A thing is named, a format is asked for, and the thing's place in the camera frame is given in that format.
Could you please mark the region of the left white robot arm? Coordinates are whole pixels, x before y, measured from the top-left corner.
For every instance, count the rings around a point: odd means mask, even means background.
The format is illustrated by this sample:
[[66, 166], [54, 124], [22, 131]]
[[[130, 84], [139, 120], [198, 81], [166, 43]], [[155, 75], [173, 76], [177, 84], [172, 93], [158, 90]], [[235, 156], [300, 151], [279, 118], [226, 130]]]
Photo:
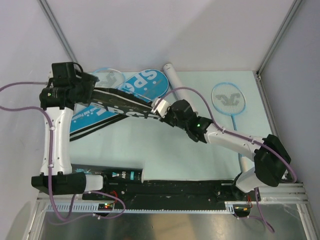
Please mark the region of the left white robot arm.
[[102, 175], [73, 172], [70, 160], [70, 127], [76, 104], [89, 104], [98, 78], [83, 71], [76, 62], [51, 65], [52, 76], [40, 95], [44, 112], [45, 144], [40, 174], [31, 185], [48, 195], [71, 195], [93, 191], [107, 199], [111, 187]]

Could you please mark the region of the light blue racket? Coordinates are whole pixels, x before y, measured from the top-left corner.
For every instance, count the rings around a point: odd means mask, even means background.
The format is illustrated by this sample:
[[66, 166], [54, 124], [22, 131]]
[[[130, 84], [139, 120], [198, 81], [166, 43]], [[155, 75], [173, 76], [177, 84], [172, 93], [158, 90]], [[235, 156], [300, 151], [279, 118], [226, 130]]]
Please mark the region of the light blue racket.
[[121, 89], [126, 81], [125, 75], [113, 68], [99, 68], [92, 74], [98, 77], [98, 82], [95, 84], [96, 88]]
[[220, 82], [212, 89], [211, 102], [219, 113], [231, 117], [233, 130], [237, 131], [235, 117], [246, 109], [246, 98], [240, 88], [232, 82]]

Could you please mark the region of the black racket cover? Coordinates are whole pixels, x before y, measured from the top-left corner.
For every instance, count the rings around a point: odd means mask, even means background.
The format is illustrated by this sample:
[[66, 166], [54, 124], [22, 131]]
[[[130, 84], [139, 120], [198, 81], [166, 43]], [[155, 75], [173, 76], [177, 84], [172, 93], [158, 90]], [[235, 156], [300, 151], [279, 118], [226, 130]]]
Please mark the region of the black racket cover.
[[95, 88], [91, 95], [91, 105], [105, 109], [108, 112], [127, 117], [159, 120], [158, 114], [153, 114], [152, 103], [114, 88]]

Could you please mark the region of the blue racket cover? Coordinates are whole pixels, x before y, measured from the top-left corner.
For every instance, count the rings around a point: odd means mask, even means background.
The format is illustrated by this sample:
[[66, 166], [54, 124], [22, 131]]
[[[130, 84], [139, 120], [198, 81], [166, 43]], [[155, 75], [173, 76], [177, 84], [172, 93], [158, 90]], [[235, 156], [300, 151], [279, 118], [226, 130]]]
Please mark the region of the blue racket cover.
[[71, 120], [70, 141], [127, 117], [160, 119], [158, 114], [151, 112], [151, 104], [169, 89], [169, 80], [161, 71], [146, 69], [125, 77], [115, 69], [100, 68], [92, 74], [99, 79], [93, 93], [94, 100], [89, 106], [76, 107]]

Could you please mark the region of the white shuttlecock tube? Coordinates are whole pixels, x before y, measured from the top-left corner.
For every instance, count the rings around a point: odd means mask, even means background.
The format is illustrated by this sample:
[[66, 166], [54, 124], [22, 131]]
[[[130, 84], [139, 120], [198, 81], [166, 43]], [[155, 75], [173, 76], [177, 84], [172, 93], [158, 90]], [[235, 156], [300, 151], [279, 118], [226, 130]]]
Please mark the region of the white shuttlecock tube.
[[[167, 76], [169, 83], [172, 87], [172, 89], [177, 89], [183, 87], [183, 83], [181, 79], [179, 78], [174, 66], [171, 63], [167, 63], [163, 66], [163, 71], [165, 75]], [[186, 100], [189, 104], [192, 103], [192, 99], [190, 98], [188, 94], [188, 90], [186, 89], [180, 89], [175, 91], [174, 93], [176, 95], [176, 98], [178, 100]]]

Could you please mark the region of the black shuttlecock tube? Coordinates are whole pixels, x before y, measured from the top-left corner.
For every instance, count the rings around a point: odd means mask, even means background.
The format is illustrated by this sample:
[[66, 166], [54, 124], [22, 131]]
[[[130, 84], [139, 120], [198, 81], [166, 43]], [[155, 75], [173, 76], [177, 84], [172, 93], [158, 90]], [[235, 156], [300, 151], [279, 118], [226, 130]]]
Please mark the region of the black shuttlecock tube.
[[128, 167], [111, 167], [85, 164], [72, 164], [72, 172], [83, 172], [87, 175], [105, 175], [112, 183], [142, 183], [143, 169]]

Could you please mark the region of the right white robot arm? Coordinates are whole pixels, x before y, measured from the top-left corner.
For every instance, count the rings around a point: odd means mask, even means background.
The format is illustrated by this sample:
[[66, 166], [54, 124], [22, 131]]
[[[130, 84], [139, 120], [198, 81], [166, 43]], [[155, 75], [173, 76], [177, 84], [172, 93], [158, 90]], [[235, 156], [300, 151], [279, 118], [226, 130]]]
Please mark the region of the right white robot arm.
[[285, 172], [290, 169], [291, 159], [275, 135], [257, 137], [226, 129], [213, 119], [197, 115], [186, 100], [173, 104], [161, 100], [153, 111], [160, 116], [161, 122], [184, 130], [194, 142], [221, 146], [254, 163], [251, 169], [239, 173], [232, 183], [231, 194], [238, 201], [256, 188], [278, 187]]

